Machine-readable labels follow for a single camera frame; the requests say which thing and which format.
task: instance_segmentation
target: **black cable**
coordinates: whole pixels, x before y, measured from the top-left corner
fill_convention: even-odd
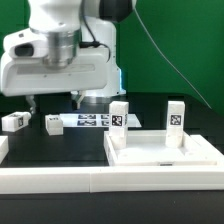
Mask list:
[[[82,4],[81,4],[81,16],[82,16],[82,20],[84,22],[84,25],[86,26],[86,29],[88,30],[89,34],[91,35],[93,41],[92,42],[83,42],[83,41],[80,42],[79,43],[80,48],[88,48],[88,47],[97,48],[99,46],[104,46],[109,50],[109,57],[108,57],[108,60],[107,60],[107,62],[108,62],[110,60],[110,57],[111,57],[111,50],[110,50],[108,45],[100,43],[99,41],[97,41],[95,35],[93,34],[92,30],[90,29],[89,24],[87,23],[86,17],[85,17],[85,0],[83,0]]]
[[[92,30],[90,29],[89,27],[89,24],[87,23],[86,21],[86,17],[85,17],[85,0],[82,0],[82,5],[81,5],[81,15],[82,15],[82,20],[87,28],[87,30],[89,31],[90,35],[92,36],[93,38],[93,41],[96,41],[96,38],[92,32]]]
[[[203,100],[203,102],[208,106],[208,108],[212,109],[211,106],[209,105],[209,103],[206,101],[206,99],[202,96],[202,94],[196,89],[196,87],[194,87],[194,85],[171,63],[171,61],[164,55],[164,53],[160,50],[160,48],[158,47],[158,45],[156,44],[156,42],[154,41],[153,37],[151,36],[151,34],[149,33],[149,31],[147,30],[145,24],[143,23],[141,17],[138,14],[137,9],[134,9],[135,15],[138,19],[138,21],[140,22],[143,30],[145,31],[145,33],[147,34],[147,36],[149,37],[150,41],[152,42],[152,44],[154,45],[154,47],[156,48],[156,50],[159,52],[159,54],[161,55],[161,57],[174,69],[174,71],[185,81],[187,82],[187,84],[197,93],[197,95]]]

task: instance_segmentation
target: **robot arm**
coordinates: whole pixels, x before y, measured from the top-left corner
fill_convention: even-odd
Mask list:
[[[121,21],[136,0],[28,1],[29,28],[4,39],[1,92],[16,96],[104,88],[112,59],[106,47],[79,47],[80,14]]]

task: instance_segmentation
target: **black and white tag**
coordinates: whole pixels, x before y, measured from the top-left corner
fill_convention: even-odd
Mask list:
[[[181,115],[171,115],[170,116],[170,125],[181,126],[182,117]]]
[[[81,127],[83,127],[83,126],[85,126],[85,127],[92,127],[92,126],[96,126],[96,121],[92,121],[92,120],[85,120],[85,121],[78,121],[78,123],[77,123],[77,127],[79,127],[79,126],[81,126]]]
[[[18,126],[23,126],[23,117],[18,118]]]
[[[109,127],[109,121],[101,121],[103,127]]]
[[[127,115],[114,115],[112,114],[111,117],[111,127],[125,127],[127,125]]]
[[[79,114],[78,119],[80,120],[95,120],[95,114]]]
[[[101,119],[102,120],[109,120],[110,115],[109,114],[101,114]]]

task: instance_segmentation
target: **white block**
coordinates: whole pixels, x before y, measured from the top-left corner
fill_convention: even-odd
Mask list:
[[[9,144],[7,136],[0,136],[0,163],[9,152]]]
[[[29,124],[29,112],[15,112],[2,117],[2,131],[15,132]]]
[[[128,132],[128,102],[113,101],[109,107],[109,135],[115,149],[126,147]]]
[[[169,101],[167,111],[166,146],[179,148],[183,141],[185,104],[182,101]]]
[[[63,121],[59,115],[46,115],[45,127],[49,135],[63,135]]]

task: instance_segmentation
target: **white platform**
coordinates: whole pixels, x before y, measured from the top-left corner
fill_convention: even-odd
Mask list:
[[[184,138],[185,148],[179,152],[174,151],[176,160],[172,160],[172,166],[167,161],[167,164],[161,164],[160,159],[156,166],[128,164],[112,167],[1,168],[0,194],[224,190],[223,155],[201,136]],[[157,143],[159,140],[160,144],[164,140],[155,139]],[[159,153],[149,154],[156,158],[162,152],[165,156],[166,150],[160,148]],[[186,165],[190,157],[195,158],[194,164]],[[184,165],[177,164],[181,158]]]
[[[188,166],[219,165],[224,156],[200,135],[183,135],[180,148],[165,145],[166,131],[129,131],[127,147],[116,149],[109,132],[104,148],[110,166]]]

